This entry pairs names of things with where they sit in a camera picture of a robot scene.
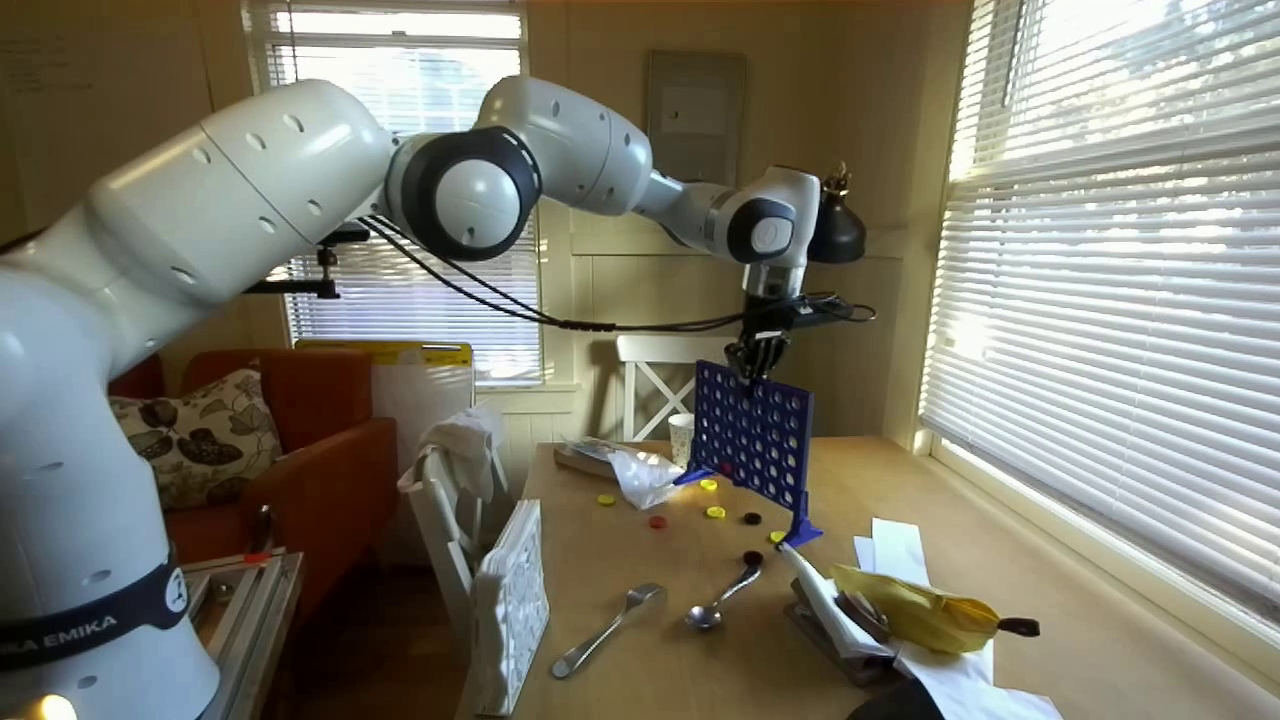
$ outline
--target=cushion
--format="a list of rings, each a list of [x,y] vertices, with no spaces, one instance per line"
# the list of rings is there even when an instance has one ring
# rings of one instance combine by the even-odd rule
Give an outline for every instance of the cushion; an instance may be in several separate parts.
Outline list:
[[[113,396],[113,412],[156,471],[165,509],[242,501],[280,458],[266,377],[237,369],[190,396]]]

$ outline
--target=table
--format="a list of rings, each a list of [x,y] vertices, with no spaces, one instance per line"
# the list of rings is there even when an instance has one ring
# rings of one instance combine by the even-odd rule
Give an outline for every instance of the table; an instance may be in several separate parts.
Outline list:
[[[1051,695],[1074,720],[1278,711],[1278,695],[898,443],[825,436],[811,438],[809,458],[811,518],[825,537],[803,544],[803,555],[820,571],[851,558],[851,537],[868,533],[871,514],[912,518],[941,586],[966,586],[1009,614],[1043,623],[1039,638],[998,643],[1004,687]],[[555,468],[554,446],[541,446],[528,471],[524,494],[545,502],[554,621],[518,706],[522,720],[835,720],[868,699],[790,621],[792,575],[780,558],[768,558],[762,582],[730,603],[718,637],[684,629],[684,613],[718,596],[747,547],[768,550],[768,533],[790,526],[784,509],[730,485],[718,494],[680,489],[662,511],[635,511],[624,501],[599,509],[599,490],[617,489]],[[554,661],[591,637],[642,580],[662,580],[666,603],[632,614],[580,677],[554,681]]]

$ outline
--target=blue grid board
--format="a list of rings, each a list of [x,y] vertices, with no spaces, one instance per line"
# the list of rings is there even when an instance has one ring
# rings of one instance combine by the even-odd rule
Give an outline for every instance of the blue grid board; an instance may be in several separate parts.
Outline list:
[[[697,431],[680,485],[730,475],[792,511],[790,544],[820,537],[809,523],[809,393],[778,380],[746,385],[726,364],[697,364]]]

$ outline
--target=orange sofa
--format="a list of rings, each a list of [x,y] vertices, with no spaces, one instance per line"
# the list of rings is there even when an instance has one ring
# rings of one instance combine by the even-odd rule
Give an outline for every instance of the orange sofa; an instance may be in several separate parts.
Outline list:
[[[396,418],[374,412],[374,354],[343,347],[221,347],[190,358],[175,396],[259,369],[280,458],[233,502],[165,511],[175,555],[305,550],[295,629],[353,571],[396,511]],[[135,369],[113,393],[142,393]]]

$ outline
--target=metal spoon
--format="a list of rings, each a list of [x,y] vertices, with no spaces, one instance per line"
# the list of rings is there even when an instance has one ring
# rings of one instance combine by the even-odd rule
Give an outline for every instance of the metal spoon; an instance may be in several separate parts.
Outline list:
[[[726,603],[730,603],[738,591],[746,591],[747,582],[762,580],[763,555],[762,555],[762,550],[747,550],[746,565],[747,565],[747,569],[746,569],[713,603],[694,603],[694,609],[687,609],[687,629],[713,632],[713,629],[726,623]]]
[[[608,638],[612,632],[622,632],[622,629],[629,623],[629,614],[632,614],[635,609],[646,609],[649,598],[658,598],[658,596],[666,596],[662,582],[635,582],[635,586],[629,586],[629,603],[624,603],[596,637],[587,637],[587,638],[572,643],[566,655],[555,655],[554,677],[555,677],[555,681],[570,681],[572,670],[580,670],[580,669],[596,655],[596,649],[605,649],[605,638]]]

